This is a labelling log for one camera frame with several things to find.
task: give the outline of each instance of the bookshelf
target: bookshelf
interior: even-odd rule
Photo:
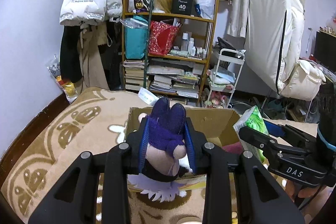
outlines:
[[[199,94],[198,94],[198,99],[197,103],[199,104],[201,100],[201,94],[204,88],[204,83],[206,81],[206,72],[209,67],[209,61],[210,61],[210,55],[211,55],[211,49],[212,49],[212,41],[215,33],[215,27],[216,27],[216,20],[217,20],[217,13],[218,13],[218,3],[219,0],[215,0],[215,6],[214,6],[214,17],[213,19],[205,19],[197,16],[187,16],[187,15],[179,15],[179,14],[171,14],[171,13],[152,13],[152,20],[162,20],[162,18],[170,18],[170,17],[177,17],[177,18],[182,18],[182,19],[189,19],[189,20],[196,20],[200,22],[204,22],[206,24],[206,31],[204,35],[196,34],[193,33],[192,37],[196,39],[201,39],[203,41],[203,46],[202,48],[205,48],[207,51],[206,59],[197,59],[197,58],[192,58],[192,57],[180,57],[180,56],[174,56],[174,55],[165,55],[165,56],[157,56],[153,54],[148,54],[148,57],[157,57],[157,58],[164,58],[164,59],[171,59],[171,60],[184,60],[184,61],[191,61],[199,64],[204,64],[204,69],[202,74],[200,75],[200,80],[199,80]],[[128,12],[128,0],[123,0],[123,13],[122,13],[122,19],[125,19],[126,17],[130,17],[133,15],[149,15],[149,13],[132,13]],[[125,56],[125,29],[124,25],[122,25],[122,61],[126,60]],[[125,68],[123,68],[123,77],[124,77],[124,82],[125,81]],[[154,94],[164,94],[164,95],[174,95],[178,96],[177,94],[170,93],[170,92],[163,92],[163,91],[153,91],[151,90],[152,93]]]

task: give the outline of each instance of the light blue band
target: light blue band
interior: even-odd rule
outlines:
[[[319,127],[317,127],[317,134],[320,136],[321,141],[324,142],[324,144],[327,146],[327,148],[329,148],[330,150],[336,152],[336,146],[334,146],[334,145],[332,145],[332,144],[330,144],[330,143],[327,142],[327,140],[322,136],[322,133],[321,133]]]

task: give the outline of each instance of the beige pants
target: beige pants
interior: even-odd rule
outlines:
[[[104,44],[102,41],[106,38],[106,25],[91,26],[92,31],[82,31],[78,39],[77,49],[81,65],[83,78],[75,83],[78,94],[81,94],[86,88],[97,86],[109,90],[106,81],[104,69],[98,50],[98,45]]]

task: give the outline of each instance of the purple doll clothing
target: purple doll clothing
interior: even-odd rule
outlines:
[[[174,149],[178,145],[184,145],[183,134],[172,133],[163,128],[157,119],[148,117],[148,126],[150,132],[148,143],[159,150],[166,151],[171,157],[173,157]]]

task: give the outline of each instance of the beige fleece blanket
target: beige fleece blanket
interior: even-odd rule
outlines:
[[[83,151],[107,152],[124,133],[131,107],[147,107],[137,94],[88,88],[31,143],[1,187],[4,197],[25,222],[42,198]],[[291,123],[316,132],[316,125]],[[282,178],[275,176],[281,184]],[[102,177],[98,188],[96,223],[101,220]],[[236,211],[233,176],[232,210]],[[186,191],[173,202],[152,202],[129,192],[132,224],[174,224],[187,216],[202,217],[204,189]]]

